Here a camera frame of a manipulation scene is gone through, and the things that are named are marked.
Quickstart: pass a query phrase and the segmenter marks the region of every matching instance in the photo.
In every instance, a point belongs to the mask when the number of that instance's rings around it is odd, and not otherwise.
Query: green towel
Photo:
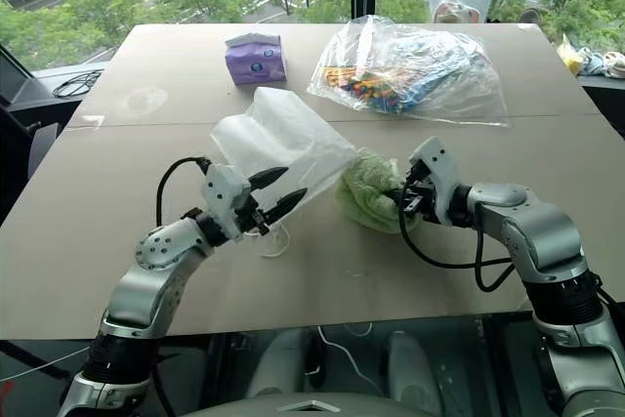
[[[397,206],[384,195],[401,188],[403,180],[395,160],[385,160],[367,149],[348,168],[336,190],[336,198],[345,214],[355,222],[384,233],[399,233]],[[406,220],[408,230],[414,229],[416,218]]]

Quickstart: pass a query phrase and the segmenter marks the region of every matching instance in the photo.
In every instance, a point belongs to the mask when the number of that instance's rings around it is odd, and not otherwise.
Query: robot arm
[[[482,230],[508,249],[534,308],[552,408],[565,416],[625,416],[625,351],[569,217],[523,186],[462,185],[437,138],[419,146],[410,163],[404,213]]]
[[[188,278],[216,247],[240,240],[250,229],[266,234],[304,197],[305,188],[282,197],[268,211],[259,209],[251,192],[285,171],[272,168],[246,180],[236,168],[209,162],[207,210],[193,209],[139,241],[135,264],[111,295],[87,363],[74,377],[59,417],[139,405],[150,385],[160,339],[167,334]]]

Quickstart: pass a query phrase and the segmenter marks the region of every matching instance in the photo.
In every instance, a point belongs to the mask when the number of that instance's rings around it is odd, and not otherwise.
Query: tissue box
[[[235,84],[286,80],[280,36],[247,33],[226,41],[226,65]]]

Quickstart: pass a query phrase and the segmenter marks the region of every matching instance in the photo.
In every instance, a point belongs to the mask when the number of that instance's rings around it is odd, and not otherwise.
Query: table
[[[514,182],[559,204],[575,221],[594,271],[625,300],[619,263],[625,144],[536,28],[515,24],[424,25],[484,38],[498,69],[512,127],[458,126],[356,112],[305,92],[326,41],[340,25],[142,25],[77,109],[0,229],[0,338],[93,337],[109,294],[154,224],[158,180],[175,159],[223,157],[209,133],[243,111],[254,86],[236,88],[224,38],[251,29],[282,35],[286,83],[356,147],[397,158],[440,136],[467,183]],[[164,221],[202,204],[201,175],[170,180]],[[527,308],[513,275],[483,294],[468,271],[420,262],[398,236],[362,228],[327,191],[286,226],[293,241],[277,259],[253,239],[220,248],[196,272],[172,334],[491,313]],[[432,236],[446,240],[434,243]],[[424,251],[471,261],[475,233],[422,224]],[[484,258],[503,255],[488,242]],[[486,273],[486,281],[494,273]]]

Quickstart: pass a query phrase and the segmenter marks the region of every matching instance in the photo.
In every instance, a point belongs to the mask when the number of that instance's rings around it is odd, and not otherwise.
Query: clear plastic bag
[[[248,178],[274,166],[289,168],[254,193],[263,209],[293,190],[307,188],[301,207],[332,186],[357,159],[354,146],[295,93],[275,88],[257,88],[247,111],[219,121],[211,137],[229,164]]]
[[[325,47],[309,93],[352,109],[508,126],[499,75],[480,42],[367,16]]]
[[[428,0],[434,23],[484,23],[491,0]]]

